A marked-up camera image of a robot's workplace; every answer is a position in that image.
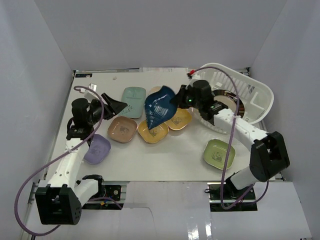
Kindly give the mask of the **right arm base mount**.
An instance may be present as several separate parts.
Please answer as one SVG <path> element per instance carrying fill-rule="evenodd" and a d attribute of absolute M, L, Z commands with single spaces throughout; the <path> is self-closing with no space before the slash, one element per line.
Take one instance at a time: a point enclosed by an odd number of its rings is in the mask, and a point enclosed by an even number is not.
<path fill-rule="evenodd" d="M 241 201 L 239 201 L 233 208 L 225 210 L 221 206 L 220 199 L 220 184 L 211 183 L 207 185 L 207 188 L 204 190 L 204 193 L 207 194 L 209 198 L 210 211 L 212 213 L 217 212 L 255 212 L 258 210 L 256 201 L 256 194 L 252 188 Z M 227 187 L 223 188 L 223 203 L 226 207 L 233 204 L 249 187 L 246 187 L 243 190 L 231 192 Z"/>

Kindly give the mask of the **black label sticker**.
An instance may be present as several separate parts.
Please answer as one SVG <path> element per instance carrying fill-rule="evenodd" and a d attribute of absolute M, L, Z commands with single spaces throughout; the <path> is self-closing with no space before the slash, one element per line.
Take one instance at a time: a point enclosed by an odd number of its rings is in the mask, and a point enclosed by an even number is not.
<path fill-rule="evenodd" d="M 75 78 L 91 78 L 93 76 L 92 73 L 77 73 L 75 74 Z"/>

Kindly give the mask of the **yellow square dish right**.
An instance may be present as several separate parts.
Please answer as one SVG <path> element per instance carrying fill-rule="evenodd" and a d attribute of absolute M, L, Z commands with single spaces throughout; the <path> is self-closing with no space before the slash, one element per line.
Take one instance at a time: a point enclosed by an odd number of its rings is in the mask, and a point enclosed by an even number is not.
<path fill-rule="evenodd" d="M 185 128 L 192 121 L 192 115 L 187 109 L 178 108 L 175 115 L 165 123 L 169 129 L 179 131 Z"/>

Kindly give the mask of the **papers at table back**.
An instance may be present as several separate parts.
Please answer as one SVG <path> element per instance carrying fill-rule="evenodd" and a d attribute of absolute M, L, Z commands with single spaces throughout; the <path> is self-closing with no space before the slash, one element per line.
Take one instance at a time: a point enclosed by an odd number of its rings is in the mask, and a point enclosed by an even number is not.
<path fill-rule="evenodd" d="M 140 73 L 149 73 L 149 72 L 155 72 L 155 73 L 188 73 L 192 69 L 188 67 L 140 67 L 139 72 Z"/>

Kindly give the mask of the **yellow square dish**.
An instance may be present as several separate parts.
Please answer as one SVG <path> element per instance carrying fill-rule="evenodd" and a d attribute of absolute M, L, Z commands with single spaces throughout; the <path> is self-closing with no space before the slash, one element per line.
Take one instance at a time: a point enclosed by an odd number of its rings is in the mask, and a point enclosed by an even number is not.
<path fill-rule="evenodd" d="M 146 143 L 156 144 L 167 136 L 169 133 L 169 127 L 166 123 L 162 123 L 161 125 L 149 130 L 147 122 L 144 120 L 138 125 L 137 131 Z"/>
<path fill-rule="evenodd" d="M 192 121 L 192 115 L 187 109 L 178 108 L 175 115 L 165 123 L 169 129 L 179 131 L 185 128 Z"/>

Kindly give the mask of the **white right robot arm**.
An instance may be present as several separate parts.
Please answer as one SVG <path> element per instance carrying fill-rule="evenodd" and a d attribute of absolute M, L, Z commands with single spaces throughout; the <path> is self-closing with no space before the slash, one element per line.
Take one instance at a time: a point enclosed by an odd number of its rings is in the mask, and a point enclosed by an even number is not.
<path fill-rule="evenodd" d="M 249 165 L 225 181 L 229 198 L 238 199 L 250 185 L 267 182 L 290 166 L 284 137 L 277 131 L 269 133 L 255 128 L 236 116 L 226 104 L 215 99 L 206 80 L 182 85 L 170 103 L 181 109 L 197 109 L 204 120 L 227 132 L 249 150 Z"/>

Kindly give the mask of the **yellow square dish left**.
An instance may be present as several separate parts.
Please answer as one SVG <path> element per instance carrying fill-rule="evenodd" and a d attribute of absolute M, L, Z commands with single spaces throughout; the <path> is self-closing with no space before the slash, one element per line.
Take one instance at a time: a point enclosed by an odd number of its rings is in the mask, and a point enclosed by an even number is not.
<path fill-rule="evenodd" d="M 147 122 L 144 120 L 138 125 L 137 131 L 146 143 L 156 144 L 167 136 L 169 133 L 169 127 L 166 123 L 162 123 L 161 125 L 149 130 Z"/>

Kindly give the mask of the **cream square panda dish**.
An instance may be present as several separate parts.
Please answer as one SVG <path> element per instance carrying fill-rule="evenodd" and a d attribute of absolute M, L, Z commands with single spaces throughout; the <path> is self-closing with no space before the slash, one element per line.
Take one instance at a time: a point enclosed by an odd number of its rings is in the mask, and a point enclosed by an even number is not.
<path fill-rule="evenodd" d="M 155 86 L 151 88 L 150 91 L 148 92 L 148 95 L 150 96 L 151 94 L 158 92 L 161 88 L 162 88 L 161 86 Z"/>

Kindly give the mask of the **teal rectangular divided plate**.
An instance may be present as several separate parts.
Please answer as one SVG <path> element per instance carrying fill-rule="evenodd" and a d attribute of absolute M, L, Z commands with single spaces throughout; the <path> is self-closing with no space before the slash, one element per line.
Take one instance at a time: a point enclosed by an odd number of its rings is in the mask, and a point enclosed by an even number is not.
<path fill-rule="evenodd" d="M 139 119 L 144 111 L 146 90 L 143 87 L 126 87 L 122 93 L 121 101 L 127 104 L 118 115 L 130 119 Z"/>

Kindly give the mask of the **dark blue leaf plate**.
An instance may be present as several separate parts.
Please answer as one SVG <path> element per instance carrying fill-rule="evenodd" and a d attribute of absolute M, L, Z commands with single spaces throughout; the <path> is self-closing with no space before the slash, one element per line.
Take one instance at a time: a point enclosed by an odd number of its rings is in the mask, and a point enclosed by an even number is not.
<path fill-rule="evenodd" d="M 175 92 L 164 85 L 145 99 L 144 110 L 149 130 L 165 123 L 176 114 L 178 105 L 171 102 L 175 96 Z"/>

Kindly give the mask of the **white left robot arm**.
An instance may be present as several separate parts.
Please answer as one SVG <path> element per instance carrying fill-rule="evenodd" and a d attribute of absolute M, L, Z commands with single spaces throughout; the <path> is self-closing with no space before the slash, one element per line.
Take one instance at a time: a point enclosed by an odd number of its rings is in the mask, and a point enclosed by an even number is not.
<path fill-rule="evenodd" d="M 81 218 L 82 207 L 90 200 L 105 196 L 106 187 L 101 175 L 86 175 L 77 180 L 80 166 L 86 154 L 104 159 L 103 145 L 98 144 L 94 125 L 100 120 L 110 120 L 127 104 L 102 94 L 102 103 L 93 97 L 77 98 L 71 103 L 72 118 L 67 123 L 65 153 L 53 176 L 45 187 L 35 193 L 40 221 L 43 225 L 76 225 Z"/>

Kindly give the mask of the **purple square panda dish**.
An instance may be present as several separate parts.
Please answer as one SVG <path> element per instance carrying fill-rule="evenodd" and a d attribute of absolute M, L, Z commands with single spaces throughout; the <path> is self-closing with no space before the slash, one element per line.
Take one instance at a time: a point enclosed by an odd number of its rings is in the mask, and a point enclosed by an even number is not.
<path fill-rule="evenodd" d="M 90 165 L 100 164 L 110 153 L 111 143 L 108 139 L 100 134 L 95 134 L 84 160 Z"/>

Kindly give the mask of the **green square panda dish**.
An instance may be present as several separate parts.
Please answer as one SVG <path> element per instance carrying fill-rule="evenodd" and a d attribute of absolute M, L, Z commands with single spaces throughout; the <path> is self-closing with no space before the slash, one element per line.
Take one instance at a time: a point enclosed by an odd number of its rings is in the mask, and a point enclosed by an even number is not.
<path fill-rule="evenodd" d="M 204 148 L 202 158 L 210 166 L 223 170 L 227 150 L 228 143 L 219 139 L 211 139 L 207 142 Z"/>

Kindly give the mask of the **white plastic dish bin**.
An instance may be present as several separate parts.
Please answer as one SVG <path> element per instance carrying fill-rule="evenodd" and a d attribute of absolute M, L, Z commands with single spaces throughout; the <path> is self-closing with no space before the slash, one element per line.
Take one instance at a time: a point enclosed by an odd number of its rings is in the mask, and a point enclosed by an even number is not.
<path fill-rule="evenodd" d="M 245 108 L 242 119 L 255 127 L 259 126 L 259 122 L 273 105 L 272 90 L 264 83 L 249 77 L 248 70 L 236 71 L 219 63 L 207 63 L 202 68 L 192 75 L 192 79 L 208 81 L 212 91 L 227 90 L 238 93 Z"/>

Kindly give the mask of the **brown square panda dish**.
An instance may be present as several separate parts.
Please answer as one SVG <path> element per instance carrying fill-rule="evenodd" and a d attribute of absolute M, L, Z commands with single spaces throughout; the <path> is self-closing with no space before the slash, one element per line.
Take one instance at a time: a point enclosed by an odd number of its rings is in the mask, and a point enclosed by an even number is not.
<path fill-rule="evenodd" d="M 107 135 L 112 140 L 125 144 L 132 140 L 137 131 L 137 123 L 131 118 L 118 116 L 108 127 Z"/>

